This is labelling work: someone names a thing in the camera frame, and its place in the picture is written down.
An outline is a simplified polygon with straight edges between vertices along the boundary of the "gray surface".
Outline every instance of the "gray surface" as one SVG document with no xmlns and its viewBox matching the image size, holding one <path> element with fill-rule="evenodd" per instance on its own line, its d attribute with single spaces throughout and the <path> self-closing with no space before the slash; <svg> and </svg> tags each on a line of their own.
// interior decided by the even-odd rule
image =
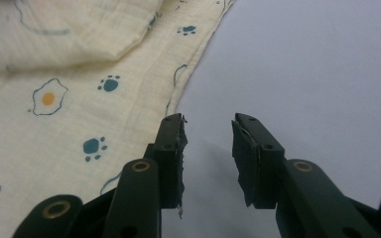
<svg viewBox="0 0 381 238">
<path fill-rule="evenodd" d="M 274 210 L 244 204 L 231 157 L 235 112 L 287 159 L 319 165 L 344 194 L 381 199 L 381 1 L 236 0 L 178 107 L 189 120 L 184 216 L 163 237 L 280 237 Z"/>
</svg>

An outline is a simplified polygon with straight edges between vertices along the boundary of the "yellow dot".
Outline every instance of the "yellow dot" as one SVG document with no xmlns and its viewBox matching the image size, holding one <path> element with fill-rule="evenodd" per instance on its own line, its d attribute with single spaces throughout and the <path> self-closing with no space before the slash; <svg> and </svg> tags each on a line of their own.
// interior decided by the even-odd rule
<svg viewBox="0 0 381 238">
<path fill-rule="evenodd" d="M 52 92 L 47 92 L 42 97 L 42 102 L 45 106 L 54 104 L 54 101 L 55 101 L 55 95 Z"/>
</svg>

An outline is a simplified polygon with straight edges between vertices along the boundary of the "teal paw print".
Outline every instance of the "teal paw print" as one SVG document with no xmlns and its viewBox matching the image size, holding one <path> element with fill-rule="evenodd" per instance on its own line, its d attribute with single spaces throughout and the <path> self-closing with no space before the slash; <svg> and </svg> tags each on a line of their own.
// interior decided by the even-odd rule
<svg viewBox="0 0 381 238">
<path fill-rule="evenodd" d="M 91 160 L 91 157 L 94 157 L 96 160 L 101 158 L 101 155 L 99 155 L 100 154 L 99 152 L 105 151 L 107 149 L 107 146 L 103 145 L 103 142 L 105 140 L 106 139 L 104 137 L 101 137 L 100 140 L 92 138 L 83 143 L 82 149 L 88 155 L 87 157 L 85 157 L 85 160 L 87 162 Z"/>
<path fill-rule="evenodd" d="M 184 36 L 187 36 L 188 34 L 195 34 L 196 33 L 196 27 L 194 26 L 188 26 L 188 27 L 182 27 L 178 28 L 178 33 L 184 34 Z"/>
<path fill-rule="evenodd" d="M 113 91 L 119 85 L 119 75 L 113 77 L 113 75 L 108 75 L 106 79 L 101 79 L 100 85 L 97 87 L 98 90 L 104 89 L 104 91 Z"/>
</svg>

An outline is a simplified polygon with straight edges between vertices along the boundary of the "fried egg print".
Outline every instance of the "fried egg print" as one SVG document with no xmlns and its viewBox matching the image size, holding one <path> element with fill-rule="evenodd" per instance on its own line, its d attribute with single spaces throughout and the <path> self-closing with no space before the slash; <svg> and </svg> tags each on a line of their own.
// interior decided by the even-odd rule
<svg viewBox="0 0 381 238">
<path fill-rule="evenodd" d="M 52 115 L 62 107 L 67 88 L 57 78 L 47 83 L 33 93 L 34 109 L 36 116 Z"/>
</svg>

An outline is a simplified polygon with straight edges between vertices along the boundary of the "white background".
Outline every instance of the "white background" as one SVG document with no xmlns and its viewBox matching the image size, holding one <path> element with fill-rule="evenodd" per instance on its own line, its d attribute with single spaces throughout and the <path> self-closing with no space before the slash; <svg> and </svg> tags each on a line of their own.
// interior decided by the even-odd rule
<svg viewBox="0 0 381 238">
<path fill-rule="evenodd" d="M 231 120 L 258 118 L 287 159 L 319 165 L 347 196 L 381 199 L 381 1 L 236 0 L 177 109 L 188 119 L 184 216 L 163 237 L 280 237 L 246 207 Z"/>
</svg>

